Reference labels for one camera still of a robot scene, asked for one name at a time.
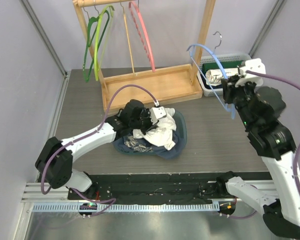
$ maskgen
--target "white cloth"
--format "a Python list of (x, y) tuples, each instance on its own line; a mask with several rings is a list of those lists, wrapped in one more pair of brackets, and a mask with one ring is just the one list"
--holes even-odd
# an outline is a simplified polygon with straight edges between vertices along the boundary
[[(238, 73), (237, 68), (226, 68), (225, 74), (227, 77), (231, 77)], [(210, 82), (211, 86), (218, 86), (221, 84), (221, 79), (224, 79), (224, 76), (221, 73), (220, 69), (211, 69), (206, 71), (205, 77), (207, 79), (206, 84), (209, 85), (208, 81)]]
[(173, 119), (175, 109), (164, 109), (166, 112), (166, 117), (159, 120), (155, 129), (148, 131), (145, 135), (143, 135), (140, 129), (134, 129), (132, 133), (135, 139), (144, 138), (152, 145), (157, 147), (163, 146), (169, 151), (176, 145), (176, 143), (172, 140), (173, 131), (177, 129), (176, 122)]

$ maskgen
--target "wooden clothes rack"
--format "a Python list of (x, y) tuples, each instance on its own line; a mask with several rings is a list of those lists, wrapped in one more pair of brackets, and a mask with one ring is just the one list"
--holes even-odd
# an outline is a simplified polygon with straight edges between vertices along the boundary
[[(83, 7), (91, 7), (104, 4), (128, 2), (129, 0), (73, 0), (74, 9), (78, 17), (83, 35), (87, 41), (87, 24), (82, 11)], [(216, 0), (206, 0), (199, 38), (197, 43), (204, 45), (206, 42), (209, 25), (211, 22)], [(94, 58), (93, 44), (89, 48), (92, 59)], [(199, 65), (203, 49), (196, 47), (194, 60)], [(98, 72), (98, 78), (102, 86), (103, 108), (106, 110), (114, 93), (122, 86), (136, 84), (149, 90), (162, 104), (178, 103), (193, 99), (199, 99), (203, 95), (200, 83), (197, 79), (198, 69), (193, 63), (171, 66), (152, 70), (129, 73), (111, 77), (104, 77), (102, 71)], [(110, 107), (110, 113), (116, 113), (124, 108), (131, 99), (136, 99), (144, 104), (153, 103), (152, 98), (141, 89), (127, 87), (114, 99)]]

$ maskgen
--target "wooden pole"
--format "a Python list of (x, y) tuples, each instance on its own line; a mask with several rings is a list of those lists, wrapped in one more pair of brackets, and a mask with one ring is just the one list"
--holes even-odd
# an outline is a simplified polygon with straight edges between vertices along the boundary
[[(80, 2), (80, 1), (81, 0), (73, 0), (73, 6), (74, 6), (76, 16), (78, 17), (78, 20), (79, 20), (79, 23), (80, 23), (80, 27), (82, 29), (83, 36), (85, 38), (85, 41), (87, 41), (87, 39), (88, 39), (88, 27), (87, 27), (87, 23), (86, 23), (86, 20), (85, 20), (84, 13), (82, 12), (81, 7), (79, 7), (79, 5), (78, 5), (78, 2)], [(95, 50), (94, 50), (93, 44), (91, 44), (91, 46), (89, 47), (89, 52), (90, 52), (91, 58), (94, 59)], [(104, 76), (102, 74), (101, 69), (98, 72), (98, 77), (99, 77), (101, 86), (105, 89), (105, 92), (106, 92), (105, 97), (108, 100), (109, 99), (109, 91), (108, 91), (108, 87), (106, 85), (106, 82), (105, 82), (105, 79), (104, 79)]]
[(131, 0), (78, 0), (78, 5), (80, 8), (82, 7), (91, 7), (96, 5), (103, 4), (115, 4), (115, 3), (123, 3)]
[[(204, 7), (204, 12), (203, 12), (203, 18), (201, 22), (201, 29), (199, 33), (199, 38), (197, 43), (204, 45), (206, 43), (207, 35), (208, 35), (208, 30), (209, 30), (209, 25), (211, 22), (212, 14), (214, 11), (216, 0), (206, 0), (205, 2), (205, 7)], [(195, 54), (194, 54), (194, 61), (196, 64), (200, 64), (201, 56), (202, 56), (203, 49), (201, 47), (195, 47)], [(193, 63), (192, 64), (192, 69), (190, 71), (190, 81), (191, 85), (194, 84), (194, 80), (197, 79), (197, 72), (198, 68), (197, 66)]]

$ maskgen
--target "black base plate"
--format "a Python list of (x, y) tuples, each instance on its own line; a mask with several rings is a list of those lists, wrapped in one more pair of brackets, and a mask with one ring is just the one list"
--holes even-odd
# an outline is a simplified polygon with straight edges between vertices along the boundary
[[(123, 205), (210, 204), (220, 196), (215, 183), (218, 173), (104, 174), (90, 175), (98, 184), (100, 200), (116, 198)], [(236, 172), (243, 180), (271, 180), (269, 172)], [(80, 200), (74, 192), (69, 200)]]

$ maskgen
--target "wooden tray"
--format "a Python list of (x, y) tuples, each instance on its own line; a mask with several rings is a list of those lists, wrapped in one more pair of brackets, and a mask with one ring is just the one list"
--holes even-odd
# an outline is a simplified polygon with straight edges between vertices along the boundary
[[(198, 79), (191, 84), (191, 71), (191, 64), (185, 64), (159, 68), (155, 72), (149, 70), (105, 77), (104, 82), (108, 94), (106, 88), (102, 86), (103, 109), (107, 109), (114, 93), (127, 84), (136, 84), (149, 90), (161, 105), (199, 99), (202, 97), (203, 91)], [(136, 87), (127, 87), (115, 97), (109, 113), (117, 113), (132, 98), (143, 102), (145, 105), (153, 105), (153, 99), (145, 91)]]

